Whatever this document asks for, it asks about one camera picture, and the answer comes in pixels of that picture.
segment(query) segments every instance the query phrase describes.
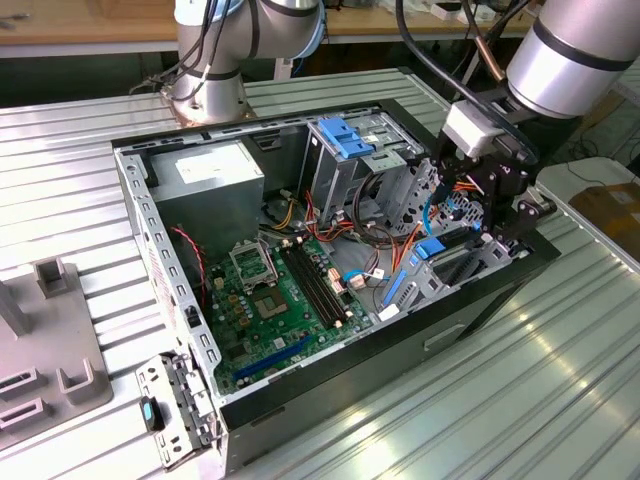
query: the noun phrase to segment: red wire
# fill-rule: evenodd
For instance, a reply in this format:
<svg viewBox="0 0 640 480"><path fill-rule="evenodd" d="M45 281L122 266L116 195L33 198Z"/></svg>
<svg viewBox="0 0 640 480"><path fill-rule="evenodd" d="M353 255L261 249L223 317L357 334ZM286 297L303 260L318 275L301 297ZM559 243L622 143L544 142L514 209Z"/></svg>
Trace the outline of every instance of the red wire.
<svg viewBox="0 0 640 480"><path fill-rule="evenodd" d="M200 249L196 245L196 242L191 240L191 237L189 235L187 235L186 233L184 233L179 228L171 227L171 230L173 230L174 232L180 234L182 236L182 238L184 238L187 242L189 242L189 244L191 245L191 248L193 248L193 251L196 254L196 258L198 259L198 266L200 267L200 282L202 283L202 299L201 299L200 303L202 305L202 308L204 308L204 300L205 300L205 296L206 296L206 293L205 293L206 291L205 291L205 288L204 288L204 263L202 262L202 257L200 256Z"/></svg>

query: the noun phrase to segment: cardboard box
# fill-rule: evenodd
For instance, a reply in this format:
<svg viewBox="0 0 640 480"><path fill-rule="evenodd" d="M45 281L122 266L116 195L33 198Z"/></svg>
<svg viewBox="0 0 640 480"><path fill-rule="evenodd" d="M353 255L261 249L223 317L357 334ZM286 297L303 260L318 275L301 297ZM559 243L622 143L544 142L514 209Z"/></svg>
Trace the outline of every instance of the cardboard box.
<svg viewBox="0 0 640 480"><path fill-rule="evenodd" d="M98 0L107 18L171 19L175 0Z"/></svg>
<svg viewBox="0 0 640 480"><path fill-rule="evenodd" d="M589 187L569 205L640 261L640 185Z"/></svg>

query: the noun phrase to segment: pcie slot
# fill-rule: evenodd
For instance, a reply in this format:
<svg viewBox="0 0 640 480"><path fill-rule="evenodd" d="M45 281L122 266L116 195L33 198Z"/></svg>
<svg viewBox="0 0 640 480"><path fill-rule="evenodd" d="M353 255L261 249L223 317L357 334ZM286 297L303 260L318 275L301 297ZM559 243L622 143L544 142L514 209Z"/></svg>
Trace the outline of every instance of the pcie slot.
<svg viewBox="0 0 640 480"><path fill-rule="evenodd" d="M251 375L258 373L262 370L266 370L274 366L276 363L280 363L283 360L293 357L302 351L304 346L309 343L309 341L313 337L308 335L300 340L298 343L294 343L293 345L283 348L279 352L273 353L269 355L267 358L263 358L262 360L258 360L256 363L252 363L244 368L241 368L237 372L233 374L233 379L238 380L244 377L250 377Z"/></svg>
<svg viewBox="0 0 640 480"><path fill-rule="evenodd" d="M313 272L313 275L311 275L311 281L315 283L317 288L322 292L326 301L329 302L329 305L333 310L333 314L336 315L337 319L339 320L346 320L346 314L342 309L342 305L340 305L340 302L338 302L336 295L331 291L322 276L317 273L315 265L313 264L309 256L302 249L298 249L295 253L295 256L305 270L310 270L311 272Z"/></svg>
<svg viewBox="0 0 640 480"><path fill-rule="evenodd" d="M301 261L304 255L303 251L297 249L282 251L282 259L298 283L300 290L311 303L324 327L329 329L334 326L336 320L344 320L345 314L342 308L336 305L336 299L327 284L322 278L319 278L311 261L308 265Z"/></svg>

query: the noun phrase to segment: blue plastic clip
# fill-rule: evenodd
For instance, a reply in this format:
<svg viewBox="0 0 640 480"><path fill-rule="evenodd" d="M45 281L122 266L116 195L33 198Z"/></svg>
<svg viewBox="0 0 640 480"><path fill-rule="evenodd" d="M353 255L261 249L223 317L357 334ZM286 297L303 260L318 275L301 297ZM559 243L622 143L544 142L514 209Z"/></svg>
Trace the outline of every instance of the blue plastic clip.
<svg viewBox="0 0 640 480"><path fill-rule="evenodd" d="M416 245L416 253L423 260L428 259L436 253L442 252L444 249L444 245L442 245L437 238L428 238Z"/></svg>
<svg viewBox="0 0 640 480"><path fill-rule="evenodd" d="M340 117L318 120L318 127L344 158L361 157L374 151L373 146L365 143L356 129L347 125Z"/></svg>

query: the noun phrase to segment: metal chassis frame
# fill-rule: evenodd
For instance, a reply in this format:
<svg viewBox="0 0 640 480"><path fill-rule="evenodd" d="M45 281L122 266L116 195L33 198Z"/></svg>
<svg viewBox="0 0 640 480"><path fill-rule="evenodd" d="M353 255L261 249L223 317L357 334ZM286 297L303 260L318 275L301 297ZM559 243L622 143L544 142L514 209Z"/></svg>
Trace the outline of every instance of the metal chassis frame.
<svg viewBox="0 0 640 480"><path fill-rule="evenodd" d="M394 100L317 109L306 112L305 115L331 111L353 112L368 108L381 108L427 151L433 151L435 138ZM149 272L150 279L156 284L158 302L164 307L170 325L182 338L189 338L193 355L200 368L205 370L204 377L215 393L215 385L211 384L208 372L220 362L220 352L210 338L211 333L188 287L155 205L149 201L140 153L149 148L170 151L192 143L183 141L162 144L162 140L168 137L174 141L176 136L180 136L201 142L212 139L213 132L237 135L238 126L253 123L260 125L260 129L277 128L279 124L287 125L284 123L287 119L303 117L279 115L112 142L120 166L118 174L121 177L127 176L130 180L123 179L123 188L129 191L130 197L125 194L127 211L130 217L133 215L142 220L140 225L144 226L140 232L136 230L136 225L132 225L136 240L141 250L144 250L142 247L146 242L149 251L155 254L155 259L145 259L147 264L157 263L162 258L165 265L164 269ZM128 155L126 159L122 158L124 154ZM560 256L560 252L537 231L528 232L521 240L531 248L532 253L493 275L472 282L466 288L419 311L410 311L406 318L390 323L304 369L292 370L277 382L229 403L226 401L228 397L217 401L214 399L228 431L227 441L220 451L223 458L227 458L227 473L273 450L482 327L522 286ZM198 313L197 318L187 315L194 308ZM182 317L182 321L176 321L178 316ZM176 351L189 354L188 346L179 343L176 342ZM311 401L316 402L313 403L316 408L308 408Z"/></svg>

